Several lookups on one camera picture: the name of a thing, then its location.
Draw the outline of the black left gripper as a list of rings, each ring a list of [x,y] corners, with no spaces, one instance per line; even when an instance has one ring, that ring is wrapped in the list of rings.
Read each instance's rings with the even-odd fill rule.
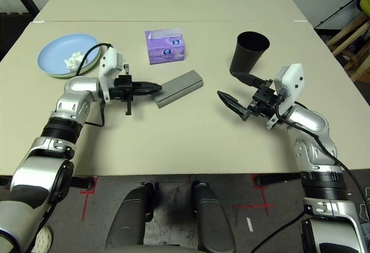
[[[133,88],[144,90],[133,91]],[[146,81],[132,82],[132,76],[130,75],[130,66],[128,64],[124,64],[124,74],[119,75],[118,78],[114,80],[112,98],[115,100],[120,100],[121,102],[125,102],[127,104],[125,115],[130,116],[132,114],[131,107],[133,96],[153,95],[160,91],[156,89],[162,89],[162,86]]]

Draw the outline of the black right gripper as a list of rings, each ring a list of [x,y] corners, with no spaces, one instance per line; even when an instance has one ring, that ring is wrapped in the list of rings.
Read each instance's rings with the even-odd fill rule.
[[[257,91],[252,96],[252,101],[247,108],[239,104],[238,100],[230,94],[217,91],[221,101],[230,110],[236,113],[241,119],[245,120],[251,115],[256,117],[263,116],[267,119],[270,119],[275,115],[275,105],[278,96],[275,94],[275,91],[270,88],[273,80],[263,80],[246,72],[232,72],[231,75],[243,84],[250,87],[256,87]]]

